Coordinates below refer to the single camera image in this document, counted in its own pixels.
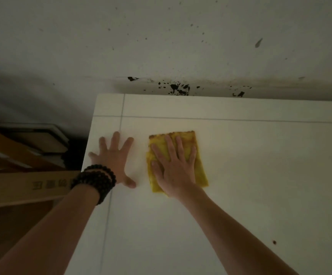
person's right arm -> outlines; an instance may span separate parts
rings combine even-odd
[[[195,184],[195,147],[189,161],[185,160],[182,142],[177,138],[178,156],[172,140],[166,136],[171,161],[166,160],[157,146],[152,149],[164,167],[162,173],[152,162],[159,186],[177,198],[191,213],[208,238],[229,275],[235,274],[297,274],[245,227],[224,212]]]

white wall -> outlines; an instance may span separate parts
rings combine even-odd
[[[177,81],[332,100],[332,0],[0,0],[0,121],[86,135],[98,93]]]

yellow cloth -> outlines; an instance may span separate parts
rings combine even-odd
[[[182,146],[184,148],[185,159],[189,160],[191,147],[196,146],[196,158],[194,164],[194,173],[195,173],[195,180],[196,184],[201,187],[208,186],[208,180],[204,173],[203,165],[200,160],[199,155],[199,148],[196,142],[195,132],[194,131],[187,131],[187,132],[172,132],[168,134],[172,142],[174,143],[175,149],[177,150],[177,143],[176,143],[176,136],[180,136],[182,140]],[[163,155],[170,160],[170,155],[168,153],[167,143],[165,140],[165,134],[158,134],[158,135],[151,135],[149,137],[149,151],[147,152],[147,166],[148,166],[148,176],[150,186],[152,188],[152,192],[163,192],[162,188],[158,185],[156,177],[153,174],[152,168],[150,163],[153,160],[157,160],[156,155],[154,154],[153,150],[151,149],[152,144],[156,144],[158,148],[161,150]],[[160,162],[158,162],[161,170],[163,171],[163,166]]]

bracelet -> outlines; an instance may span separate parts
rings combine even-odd
[[[106,166],[102,166],[100,164],[95,164],[95,165],[88,166],[83,171],[88,171],[88,170],[93,170],[93,169],[103,170],[103,171],[107,172],[109,174],[109,176],[111,177],[112,183],[115,186],[115,184],[116,184],[116,176],[114,175],[113,171],[111,171]]]
[[[104,201],[107,194],[115,186],[116,176],[108,168],[106,168],[107,170],[105,171],[109,173],[111,179],[109,179],[109,177],[101,171],[86,171],[90,169],[100,169],[100,168],[98,168],[98,165],[92,165],[90,166],[90,168],[86,168],[83,172],[79,173],[79,175],[75,179],[73,179],[71,184],[71,189],[73,189],[78,184],[87,184],[93,186],[99,193],[99,200],[97,203],[97,205],[99,205]]]

white tabletop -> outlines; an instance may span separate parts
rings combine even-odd
[[[149,185],[148,136],[189,130],[207,194],[300,274],[332,274],[332,102],[99,95],[87,153],[116,130],[135,138],[137,188],[95,208],[66,274],[224,274],[188,212]]]

